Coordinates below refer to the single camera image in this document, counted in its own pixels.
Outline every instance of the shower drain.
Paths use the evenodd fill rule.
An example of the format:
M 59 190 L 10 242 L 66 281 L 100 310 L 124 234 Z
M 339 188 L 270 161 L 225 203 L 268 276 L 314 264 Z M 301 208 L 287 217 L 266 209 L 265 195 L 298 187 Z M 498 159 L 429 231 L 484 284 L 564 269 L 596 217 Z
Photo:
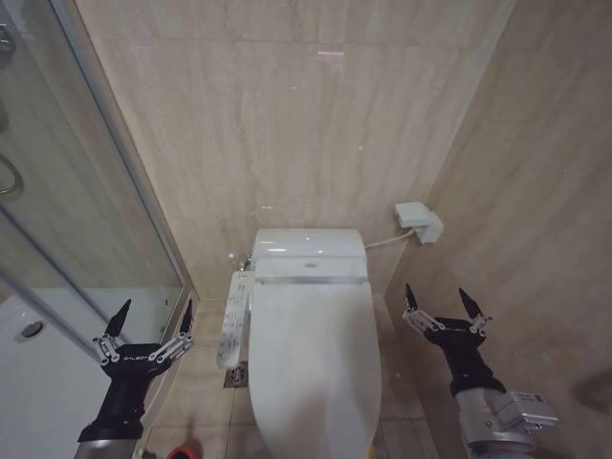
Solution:
M 21 332 L 17 334 L 15 339 L 19 342 L 27 341 L 28 339 L 32 339 L 38 336 L 44 328 L 45 322 L 43 322 L 42 320 L 31 322 L 25 327 L 23 327 L 23 330 L 21 330 Z
M 223 387 L 226 389 L 233 387 L 247 387 L 249 385 L 249 363 L 241 361 L 238 366 L 226 371 L 226 380 Z

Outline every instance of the shower door handle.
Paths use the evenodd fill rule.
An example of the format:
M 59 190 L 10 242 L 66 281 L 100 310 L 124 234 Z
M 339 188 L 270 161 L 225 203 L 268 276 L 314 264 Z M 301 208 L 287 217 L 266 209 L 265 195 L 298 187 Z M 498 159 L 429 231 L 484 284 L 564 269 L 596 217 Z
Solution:
M 9 35 L 9 26 L 0 24 L 0 53 L 12 55 L 15 51 L 15 45 Z
M 12 174 L 12 185 L 8 188 L 0 189 L 0 201 L 13 201 L 19 198 L 23 193 L 23 177 L 21 176 L 19 169 L 17 169 L 11 160 L 9 160 L 9 158 L 4 156 L 2 153 L 0 153 L 0 164 L 8 169 Z

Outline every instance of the toilet lid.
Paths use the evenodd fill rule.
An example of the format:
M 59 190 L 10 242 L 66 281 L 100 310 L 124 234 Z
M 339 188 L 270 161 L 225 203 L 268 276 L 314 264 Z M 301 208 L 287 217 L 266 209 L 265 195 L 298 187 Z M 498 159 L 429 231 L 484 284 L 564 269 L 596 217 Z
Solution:
M 361 459 L 381 406 L 370 285 L 260 284 L 252 294 L 249 387 L 277 459 Z

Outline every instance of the beige tile wall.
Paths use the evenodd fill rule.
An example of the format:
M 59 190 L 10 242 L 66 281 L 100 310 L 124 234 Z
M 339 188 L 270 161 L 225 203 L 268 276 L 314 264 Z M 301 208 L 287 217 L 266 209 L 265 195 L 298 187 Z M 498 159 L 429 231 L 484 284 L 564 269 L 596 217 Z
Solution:
M 397 235 L 393 204 L 428 195 L 514 7 L 77 3 L 203 298 L 258 228 Z M 374 292 L 399 253 L 371 251 Z
M 612 457 L 611 46 L 607 1 L 517 2 L 428 199 L 442 240 L 386 292 L 442 457 L 462 454 L 448 370 L 399 321 L 405 281 L 433 314 L 463 315 L 463 287 L 494 316 L 487 362 L 560 417 L 545 457 Z

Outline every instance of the red object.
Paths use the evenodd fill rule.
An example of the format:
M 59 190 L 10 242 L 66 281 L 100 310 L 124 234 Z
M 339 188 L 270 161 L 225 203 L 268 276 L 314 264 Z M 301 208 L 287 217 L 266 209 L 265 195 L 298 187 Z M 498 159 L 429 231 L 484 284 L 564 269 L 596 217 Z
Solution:
M 200 455 L 187 445 L 175 448 L 168 453 L 167 459 L 200 459 Z

